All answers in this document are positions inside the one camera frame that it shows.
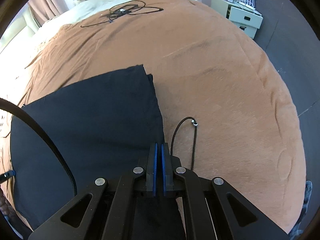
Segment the headboard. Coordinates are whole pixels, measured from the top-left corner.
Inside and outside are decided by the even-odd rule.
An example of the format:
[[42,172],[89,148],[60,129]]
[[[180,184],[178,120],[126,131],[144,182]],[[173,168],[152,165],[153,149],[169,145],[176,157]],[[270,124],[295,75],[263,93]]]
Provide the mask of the headboard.
[[12,22],[0,38],[0,54],[5,53],[9,43],[18,44],[31,38],[39,29],[28,7],[21,17]]

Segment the black frame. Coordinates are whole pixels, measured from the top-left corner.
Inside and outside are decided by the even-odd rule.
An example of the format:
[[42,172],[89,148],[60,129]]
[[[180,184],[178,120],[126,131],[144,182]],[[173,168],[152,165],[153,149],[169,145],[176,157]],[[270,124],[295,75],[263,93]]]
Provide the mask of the black frame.
[[[182,197],[186,240],[289,240],[228,182],[204,179],[181,167],[180,159],[170,156],[167,143],[152,143],[148,159],[140,159],[138,165],[119,179],[92,182],[29,240],[130,240],[137,199],[163,196]],[[156,196],[151,194],[154,186]]]
[[[306,18],[313,31],[320,39],[320,3],[318,0],[290,0]],[[28,0],[0,0],[0,36]],[[4,239],[19,239],[12,231],[2,214],[0,215],[1,236]],[[299,240],[320,239],[320,208],[317,210],[313,220],[304,230]]]

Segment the cable connector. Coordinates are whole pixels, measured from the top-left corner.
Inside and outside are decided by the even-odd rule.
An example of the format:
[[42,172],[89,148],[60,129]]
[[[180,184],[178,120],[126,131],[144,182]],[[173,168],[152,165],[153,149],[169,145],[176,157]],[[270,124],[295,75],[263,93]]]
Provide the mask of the cable connector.
[[192,119],[191,122],[192,122],[192,124],[193,124],[194,126],[198,126],[198,123],[197,123],[197,121],[196,121],[195,119]]
[[0,175],[0,184],[7,181],[11,177],[15,176],[16,172],[14,170],[5,172],[4,174]]

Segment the white drawer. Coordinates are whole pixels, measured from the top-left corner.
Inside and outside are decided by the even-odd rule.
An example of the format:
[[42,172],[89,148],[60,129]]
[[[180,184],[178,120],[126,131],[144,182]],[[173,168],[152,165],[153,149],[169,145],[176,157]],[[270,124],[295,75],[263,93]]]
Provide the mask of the white drawer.
[[232,22],[242,23],[259,29],[262,19],[263,17],[251,12],[233,6],[230,8],[229,20]]
[[250,38],[254,38],[257,32],[257,28],[249,26],[247,24],[233,22],[238,28],[244,31],[245,34],[247,34]]
[[220,13],[223,17],[227,16],[228,3],[224,0],[211,0],[211,8]]

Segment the gray wall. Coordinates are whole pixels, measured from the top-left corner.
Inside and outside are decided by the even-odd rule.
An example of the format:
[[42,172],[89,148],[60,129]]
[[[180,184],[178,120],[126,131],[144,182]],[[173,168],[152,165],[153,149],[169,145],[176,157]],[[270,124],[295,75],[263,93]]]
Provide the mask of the gray wall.
[[300,119],[307,180],[313,190],[301,229],[320,204],[320,41],[289,0],[255,0],[263,21],[254,40],[286,83]]

